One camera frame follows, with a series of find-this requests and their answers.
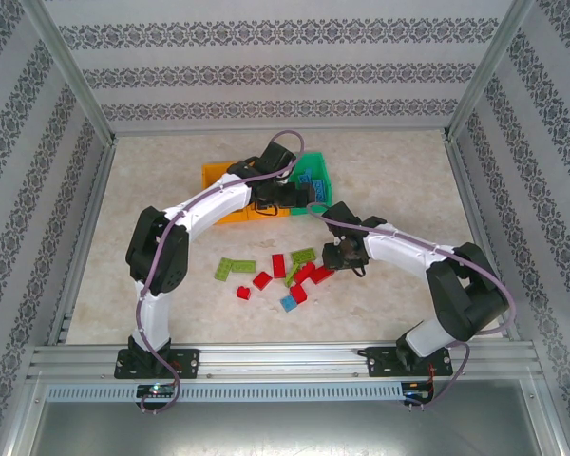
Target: black mounting plate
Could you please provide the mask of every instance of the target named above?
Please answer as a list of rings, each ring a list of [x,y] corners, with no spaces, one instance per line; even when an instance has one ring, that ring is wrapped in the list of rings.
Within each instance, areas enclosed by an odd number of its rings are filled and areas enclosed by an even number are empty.
[[[396,347],[367,347],[357,352],[359,356],[366,358],[368,374],[370,377],[411,377],[429,376],[429,365],[433,367],[433,375],[436,377],[449,377],[454,373],[448,349],[440,349],[431,356],[424,358],[412,371],[406,370],[397,359]]]
[[[176,369],[181,379],[195,379],[199,372],[200,351],[197,349],[174,349],[167,354],[167,362]],[[114,377],[119,380],[144,378],[173,378],[169,370],[162,369],[156,374],[149,369],[130,349],[118,352]]]

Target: lego brick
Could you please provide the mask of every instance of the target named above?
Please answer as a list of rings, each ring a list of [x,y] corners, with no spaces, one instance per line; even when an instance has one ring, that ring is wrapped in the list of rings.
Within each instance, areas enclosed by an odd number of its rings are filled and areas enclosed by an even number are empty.
[[[285,312],[290,312],[297,307],[297,302],[295,302],[295,299],[290,294],[288,294],[281,299],[281,306],[283,306]]]
[[[318,285],[326,278],[329,278],[335,274],[335,270],[327,269],[325,266],[321,266],[316,268],[314,271],[311,272],[310,278],[315,285]]]
[[[256,271],[256,262],[252,259],[235,259],[232,262],[233,273],[254,273]]]
[[[325,202],[327,197],[325,195],[325,182],[322,179],[313,180],[314,199],[317,202]]]
[[[214,278],[216,280],[221,280],[222,282],[225,282],[226,279],[228,278],[228,274],[230,273],[230,269],[232,268],[232,263],[233,263],[232,259],[222,258],[219,261],[218,270],[216,271]]]
[[[287,275],[285,275],[285,286],[286,287],[291,287],[292,283],[294,283],[294,275],[295,273],[297,273],[297,271],[301,268],[301,264],[300,263],[294,263],[294,267],[292,268],[292,270],[287,273]]]
[[[272,279],[272,277],[262,271],[256,278],[254,278],[254,285],[256,285],[260,290],[263,290]]]
[[[251,290],[247,287],[238,287],[237,296],[248,301],[249,296],[251,296]]]
[[[300,183],[311,183],[311,177],[307,174],[300,174],[298,180]]]
[[[287,272],[285,271],[285,256],[283,254],[273,255],[273,277],[285,278]]]
[[[295,302],[297,302],[298,304],[301,304],[308,298],[306,292],[302,288],[302,285],[300,285],[299,283],[290,288],[289,292],[292,294],[292,297],[295,299]]]
[[[316,254],[314,253],[314,249],[312,247],[308,249],[297,250],[292,252],[292,261],[298,264],[305,264],[309,261],[315,261]]]
[[[311,261],[306,263],[302,269],[300,269],[297,273],[294,274],[295,283],[302,283],[306,280],[314,271],[315,266],[314,263]]]

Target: green lego brick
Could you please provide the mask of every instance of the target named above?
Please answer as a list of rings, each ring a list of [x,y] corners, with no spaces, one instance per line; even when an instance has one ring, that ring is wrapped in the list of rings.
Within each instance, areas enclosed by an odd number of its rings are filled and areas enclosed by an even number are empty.
[[[316,254],[314,253],[314,249],[312,247],[292,252],[292,261],[294,263],[304,264],[308,263],[309,261],[315,261],[315,260],[316,260]]]
[[[216,271],[214,278],[225,282],[228,278],[228,274],[230,273],[230,269],[232,268],[232,263],[234,263],[232,259],[222,258],[219,261],[218,270]]]
[[[285,285],[287,285],[287,288],[291,287],[292,283],[294,283],[294,274],[297,273],[301,266],[300,263],[294,263],[292,270],[285,275]]]
[[[233,273],[254,273],[256,262],[252,259],[235,259],[232,263]]]

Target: robotic arm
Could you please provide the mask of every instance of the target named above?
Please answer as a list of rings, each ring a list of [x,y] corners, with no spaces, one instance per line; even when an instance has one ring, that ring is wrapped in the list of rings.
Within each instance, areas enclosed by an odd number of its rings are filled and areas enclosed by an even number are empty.
[[[274,173],[286,167],[294,159],[295,155],[285,147],[276,142],[270,142],[261,157],[251,157],[231,165],[226,174],[216,183],[189,201],[164,211],[159,211],[152,206],[142,211],[126,252],[126,262],[130,266],[131,277],[135,280],[138,298],[149,276],[162,233],[169,221],[191,200],[197,200],[216,187],[222,188],[221,191],[200,200],[189,212],[179,218],[164,244],[141,311],[145,336],[155,351],[169,350],[168,319],[172,300],[171,292],[186,276],[190,242],[223,217],[243,209],[250,203],[256,203],[261,207],[290,208],[305,207],[309,202],[314,201],[314,189],[311,185],[301,185],[297,189],[293,182],[286,182],[288,176],[241,182],[226,188],[224,186],[229,182]],[[129,337],[128,345],[129,349],[144,360],[144,364],[148,367],[149,365],[157,369],[161,367],[145,349],[139,330],[135,330]]]
[[[398,233],[394,226],[381,218],[371,217],[361,221],[344,202],[332,206],[323,217]],[[335,239],[323,248],[326,268],[353,269],[358,276],[364,276],[365,266],[371,258],[389,261],[427,281],[436,316],[423,321],[397,340],[397,358],[409,371],[442,347],[455,341],[466,342],[508,309],[505,297],[494,283],[435,252],[443,250],[453,253],[494,276],[487,258],[475,244],[468,242],[457,248],[435,245],[431,252],[396,235],[368,233],[332,224],[328,224],[328,228]],[[422,241],[410,235],[405,235],[405,238]],[[468,284],[464,286],[460,279],[468,279]]]

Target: patterned wallpaper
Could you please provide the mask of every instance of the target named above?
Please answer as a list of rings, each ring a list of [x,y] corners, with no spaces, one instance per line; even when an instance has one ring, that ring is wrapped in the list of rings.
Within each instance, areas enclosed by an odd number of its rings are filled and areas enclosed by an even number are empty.
[[[510,0],[55,0],[116,132],[444,127]]]
[[[458,139],[570,444],[570,1],[538,1]]]
[[[0,435],[44,344],[104,150],[21,5],[0,0]]]

